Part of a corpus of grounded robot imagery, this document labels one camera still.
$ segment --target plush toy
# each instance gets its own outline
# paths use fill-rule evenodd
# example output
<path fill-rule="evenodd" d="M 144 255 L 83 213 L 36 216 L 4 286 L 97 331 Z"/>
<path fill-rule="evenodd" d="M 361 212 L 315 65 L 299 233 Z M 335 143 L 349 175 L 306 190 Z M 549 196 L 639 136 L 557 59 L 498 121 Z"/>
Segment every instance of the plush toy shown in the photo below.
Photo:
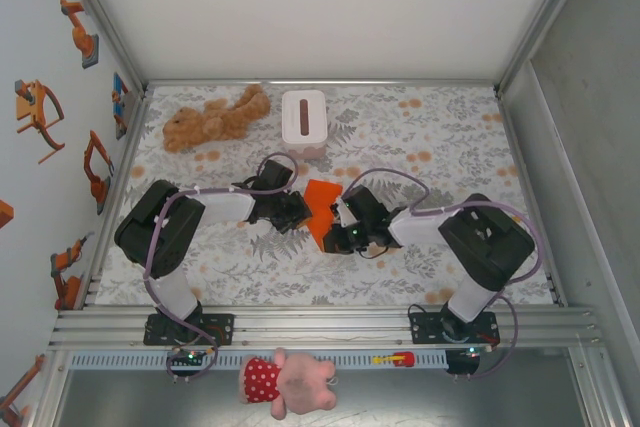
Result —
<path fill-rule="evenodd" d="M 285 418 L 287 409 L 302 415 L 336 406 L 336 395 L 327 386 L 336 373 L 333 362 L 303 353 L 287 357 L 284 349 L 276 349 L 273 360 L 244 359 L 238 378 L 240 402 L 271 402 L 271 415 L 277 420 Z"/>
<path fill-rule="evenodd" d="M 179 152 L 211 140 L 242 139 L 247 127 L 271 109 L 271 102 L 259 84 L 247 86 L 242 97 L 230 109 L 226 99 L 210 100 L 204 112 L 182 107 L 164 125 L 164 148 Z"/>

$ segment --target floral tablecloth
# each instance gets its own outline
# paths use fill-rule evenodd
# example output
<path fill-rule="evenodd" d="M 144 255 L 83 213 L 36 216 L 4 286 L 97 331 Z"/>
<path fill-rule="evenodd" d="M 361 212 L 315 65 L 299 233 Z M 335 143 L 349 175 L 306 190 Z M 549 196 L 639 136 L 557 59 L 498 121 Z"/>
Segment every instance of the floral tablecloth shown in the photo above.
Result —
<path fill-rule="evenodd" d="M 254 174 L 260 161 L 282 149 L 281 99 L 302 86 L 265 85 L 271 114 L 251 125 L 246 139 L 210 142 L 180 154 L 162 148 L 162 127 L 182 106 L 233 103 L 241 85 L 157 87 L 146 113 L 118 222 L 156 179 L 181 187 L 227 186 Z M 425 181 L 424 207 L 449 205 L 481 192 L 525 211 L 518 173 L 489 87 L 320 86 L 329 117 L 327 154 L 300 166 L 294 188 L 310 179 L 348 185 L 371 167 L 391 167 Z M 393 208 L 421 189 L 390 174 L 363 179 Z M 533 256 L 521 273 L 533 265 Z M 443 303 L 464 270 L 446 245 L 415 245 L 375 260 L 322 254 L 305 229 L 280 235 L 270 224 L 200 225 L 183 262 L 203 304 L 408 305 Z M 544 272 L 507 290 L 516 303 L 552 302 Z M 97 304 L 150 304 L 139 266 L 112 245 L 102 269 Z"/>

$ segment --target stuffed pig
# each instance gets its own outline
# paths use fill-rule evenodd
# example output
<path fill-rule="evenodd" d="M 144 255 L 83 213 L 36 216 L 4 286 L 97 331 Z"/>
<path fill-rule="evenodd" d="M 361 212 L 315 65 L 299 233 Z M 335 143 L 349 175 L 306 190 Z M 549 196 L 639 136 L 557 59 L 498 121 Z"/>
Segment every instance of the stuffed pig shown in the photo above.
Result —
<path fill-rule="evenodd" d="M 271 402 L 271 415 L 277 420 L 285 418 L 287 409 L 302 415 L 336 406 L 336 395 L 327 386 L 336 373 L 333 362 L 303 353 L 287 357 L 284 349 L 276 349 L 273 360 L 244 359 L 238 378 L 242 403 Z"/>

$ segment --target brown teddy bear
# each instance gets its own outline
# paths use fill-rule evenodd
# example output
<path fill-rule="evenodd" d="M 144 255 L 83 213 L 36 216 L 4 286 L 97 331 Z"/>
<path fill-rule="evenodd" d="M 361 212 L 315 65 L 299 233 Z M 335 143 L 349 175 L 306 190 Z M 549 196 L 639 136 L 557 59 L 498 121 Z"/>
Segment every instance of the brown teddy bear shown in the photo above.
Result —
<path fill-rule="evenodd" d="M 204 112 L 182 107 L 164 125 L 164 149 L 179 152 L 211 140 L 242 139 L 247 127 L 271 110 L 271 102 L 260 84 L 247 86 L 242 97 L 227 109 L 227 99 L 210 100 Z"/>

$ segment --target white wall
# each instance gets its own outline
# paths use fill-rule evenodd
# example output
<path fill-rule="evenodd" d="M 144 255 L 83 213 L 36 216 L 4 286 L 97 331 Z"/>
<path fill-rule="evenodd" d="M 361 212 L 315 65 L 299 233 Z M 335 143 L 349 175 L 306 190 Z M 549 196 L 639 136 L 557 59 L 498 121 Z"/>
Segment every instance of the white wall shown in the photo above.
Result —
<path fill-rule="evenodd" d="M 63 252 L 89 230 L 99 231 L 102 218 L 83 171 L 83 153 L 93 129 L 113 161 L 126 136 L 116 141 L 112 115 L 113 72 L 119 70 L 104 38 L 99 63 L 81 67 L 81 54 L 71 39 L 71 22 L 59 0 L 0 0 L 0 199 L 13 206 L 15 218 L 0 229 L 0 395 L 20 378 L 42 353 L 51 336 L 56 293 L 49 275 L 49 257 Z M 90 18 L 79 14 L 90 33 Z M 21 134 L 14 81 L 39 79 L 61 103 L 65 119 L 51 136 L 65 147 L 38 165 L 49 147 L 29 129 Z M 55 118 L 45 102 L 48 120 Z M 92 165 L 107 175 L 94 153 Z M 89 265 L 97 235 L 86 244 L 80 273 Z"/>
<path fill-rule="evenodd" d="M 104 0 L 144 75 L 498 80 L 541 0 Z"/>

